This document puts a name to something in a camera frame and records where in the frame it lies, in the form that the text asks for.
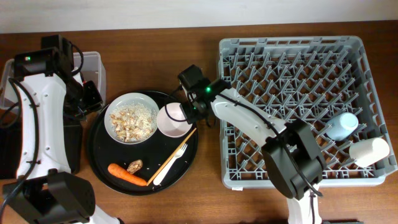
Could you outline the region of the pink white small bowl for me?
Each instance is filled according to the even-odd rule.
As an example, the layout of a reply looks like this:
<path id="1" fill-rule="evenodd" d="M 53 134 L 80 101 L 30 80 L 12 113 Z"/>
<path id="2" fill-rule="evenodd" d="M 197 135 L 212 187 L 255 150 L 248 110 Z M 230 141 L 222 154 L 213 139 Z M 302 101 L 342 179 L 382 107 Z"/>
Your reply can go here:
<path id="1" fill-rule="evenodd" d="M 177 122 L 169 118 L 165 108 L 172 118 L 177 120 L 185 119 L 183 111 L 180 108 L 181 103 L 169 103 L 163 106 L 157 115 L 157 127 L 159 131 L 171 138 L 179 138 L 184 136 L 191 130 L 192 124 L 188 124 L 186 121 Z"/>

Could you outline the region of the wooden chopstick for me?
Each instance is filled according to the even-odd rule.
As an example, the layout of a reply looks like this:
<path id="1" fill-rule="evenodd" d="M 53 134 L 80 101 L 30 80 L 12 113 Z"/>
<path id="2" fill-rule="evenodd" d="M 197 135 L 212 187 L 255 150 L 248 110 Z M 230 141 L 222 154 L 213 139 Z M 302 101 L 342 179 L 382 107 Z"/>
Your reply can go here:
<path id="1" fill-rule="evenodd" d="M 183 147 L 183 145 L 189 140 L 191 135 L 197 130 L 197 128 L 194 128 L 190 134 L 177 146 L 177 148 L 174 150 L 174 152 L 166 159 L 166 161 L 158 168 L 158 170 L 155 172 L 155 174 L 147 181 L 146 186 L 148 186 L 157 176 L 158 174 L 164 169 L 164 167 L 170 162 L 170 160 L 178 153 L 178 151 Z"/>

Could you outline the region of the white plastic fork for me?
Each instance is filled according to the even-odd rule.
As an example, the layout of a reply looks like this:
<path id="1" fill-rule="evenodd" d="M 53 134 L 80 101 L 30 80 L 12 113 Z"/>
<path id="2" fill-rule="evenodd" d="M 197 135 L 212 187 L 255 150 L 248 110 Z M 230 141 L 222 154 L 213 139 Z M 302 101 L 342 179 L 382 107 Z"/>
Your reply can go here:
<path id="1" fill-rule="evenodd" d="M 160 185 L 161 182 L 163 181 L 164 177 L 166 176 L 166 174 L 168 173 L 168 171 L 170 170 L 170 168 L 172 167 L 172 165 L 174 164 L 174 162 L 183 156 L 183 154 L 185 153 L 187 149 L 187 144 L 184 144 L 177 152 L 176 154 L 173 156 L 173 158 L 171 158 L 171 160 L 166 164 L 166 166 L 160 171 L 160 173 L 156 176 L 156 178 L 153 180 L 153 184 L 154 185 Z"/>

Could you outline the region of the grey plate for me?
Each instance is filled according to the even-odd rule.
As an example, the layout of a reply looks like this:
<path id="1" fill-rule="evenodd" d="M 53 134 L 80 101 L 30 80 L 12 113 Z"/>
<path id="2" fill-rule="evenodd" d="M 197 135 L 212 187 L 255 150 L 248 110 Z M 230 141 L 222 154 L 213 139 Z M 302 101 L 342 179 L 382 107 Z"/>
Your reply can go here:
<path id="1" fill-rule="evenodd" d="M 153 109 L 155 111 L 155 124 L 156 124 L 156 117 L 157 114 L 159 112 L 159 107 L 157 105 L 157 103 L 148 95 L 142 94 L 142 93 L 126 93 L 124 95 L 121 95 L 119 97 L 117 97 L 114 101 L 112 101 L 110 103 L 110 105 L 107 107 L 107 109 L 105 110 L 105 114 L 104 114 L 104 125 L 105 125 L 105 129 L 107 131 L 107 133 L 116 141 L 122 144 L 139 144 L 142 143 L 146 140 L 148 140 L 150 137 L 152 137 L 152 135 L 141 142 L 136 142 L 136 143 L 125 143 L 122 141 L 118 141 L 116 139 L 116 135 L 113 133 L 113 131 L 111 130 L 111 123 L 109 121 L 109 115 L 112 112 L 112 110 L 116 109 L 118 106 L 122 106 L 122 105 L 129 105 L 132 103 L 142 103 L 143 105 Z"/>

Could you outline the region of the rice and food scraps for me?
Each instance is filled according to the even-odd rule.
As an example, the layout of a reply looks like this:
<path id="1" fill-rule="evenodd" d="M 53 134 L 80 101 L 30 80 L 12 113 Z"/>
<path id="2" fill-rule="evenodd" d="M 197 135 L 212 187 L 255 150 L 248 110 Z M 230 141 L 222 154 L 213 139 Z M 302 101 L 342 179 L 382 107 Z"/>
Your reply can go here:
<path id="1" fill-rule="evenodd" d="M 109 115 L 111 130 L 118 141 L 136 143 L 155 133 L 155 111 L 142 103 L 118 106 Z"/>

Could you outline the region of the round black serving tray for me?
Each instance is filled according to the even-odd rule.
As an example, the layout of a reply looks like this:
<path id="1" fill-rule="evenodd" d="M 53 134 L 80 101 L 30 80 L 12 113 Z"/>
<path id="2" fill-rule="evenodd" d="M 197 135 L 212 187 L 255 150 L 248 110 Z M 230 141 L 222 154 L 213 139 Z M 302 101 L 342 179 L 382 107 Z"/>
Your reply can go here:
<path id="1" fill-rule="evenodd" d="M 185 139 L 170 138 L 160 131 L 156 131 L 149 140 L 139 144 L 123 144 L 114 140 L 106 131 L 104 121 L 108 106 L 105 106 L 93 122 L 86 141 L 86 156 L 90 166 L 102 183 L 122 194 L 142 196 L 165 190 L 179 181 L 189 170 L 198 149 L 198 131 L 187 141 L 187 150 L 177 159 L 160 183 L 148 186 L 138 186 L 119 179 L 108 172 L 108 166 L 115 163 L 127 168 L 132 161 L 143 161 L 143 168 L 136 172 L 136 176 L 149 180 L 161 167 L 166 159 L 176 150 Z"/>

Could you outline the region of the light blue plastic cup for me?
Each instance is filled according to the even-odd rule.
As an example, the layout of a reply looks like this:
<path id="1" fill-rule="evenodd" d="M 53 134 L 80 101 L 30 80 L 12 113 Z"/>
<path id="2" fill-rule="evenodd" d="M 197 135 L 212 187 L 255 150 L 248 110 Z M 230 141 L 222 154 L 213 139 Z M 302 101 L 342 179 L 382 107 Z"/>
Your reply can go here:
<path id="1" fill-rule="evenodd" d="M 359 125 L 358 118 L 349 112 L 341 113 L 326 123 L 330 129 L 326 135 L 335 141 L 341 141 L 347 138 Z"/>

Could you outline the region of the white paper cup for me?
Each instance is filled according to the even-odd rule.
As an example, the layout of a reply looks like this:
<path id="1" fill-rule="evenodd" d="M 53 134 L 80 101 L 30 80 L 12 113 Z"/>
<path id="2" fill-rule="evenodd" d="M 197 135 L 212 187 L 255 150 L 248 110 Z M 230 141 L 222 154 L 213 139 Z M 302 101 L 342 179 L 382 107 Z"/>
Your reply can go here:
<path id="1" fill-rule="evenodd" d="M 371 138 L 356 142 L 349 148 L 349 155 L 359 167 L 367 167 L 388 156 L 390 148 L 382 138 Z"/>

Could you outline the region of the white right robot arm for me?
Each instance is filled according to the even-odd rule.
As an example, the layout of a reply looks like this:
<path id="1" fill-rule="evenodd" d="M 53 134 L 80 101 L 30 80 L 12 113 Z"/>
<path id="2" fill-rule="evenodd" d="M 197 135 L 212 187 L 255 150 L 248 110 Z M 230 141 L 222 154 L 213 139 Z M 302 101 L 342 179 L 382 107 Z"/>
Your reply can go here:
<path id="1" fill-rule="evenodd" d="M 297 118 L 279 119 L 248 102 L 228 82 L 211 82 L 196 65 L 178 75 L 187 102 L 180 107 L 188 123 L 213 114 L 253 140 L 262 151 L 267 175 L 287 199 L 289 223 L 321 223 L 319 183 L 326 167 L 310 126 Z"/>

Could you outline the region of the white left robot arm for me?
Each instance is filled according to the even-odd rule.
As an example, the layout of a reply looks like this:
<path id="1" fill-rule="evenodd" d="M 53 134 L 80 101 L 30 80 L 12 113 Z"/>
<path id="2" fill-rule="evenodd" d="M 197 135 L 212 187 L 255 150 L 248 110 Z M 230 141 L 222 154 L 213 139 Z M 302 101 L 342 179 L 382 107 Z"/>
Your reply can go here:
<path id="1" fill-rule="evenodd" d="M 96 204 L 92 185 L 77 176 L 81 121 L 102 108 L 95 83 L 85 80 L 82 51 L 61 35 L 43 37 L 37 51 L 4 68 L 2 99 L 14 119 L 1 123 L 1 170 L 17 180 L 2 188 L 3 206 L 28 223 L 120 223 Z"/>

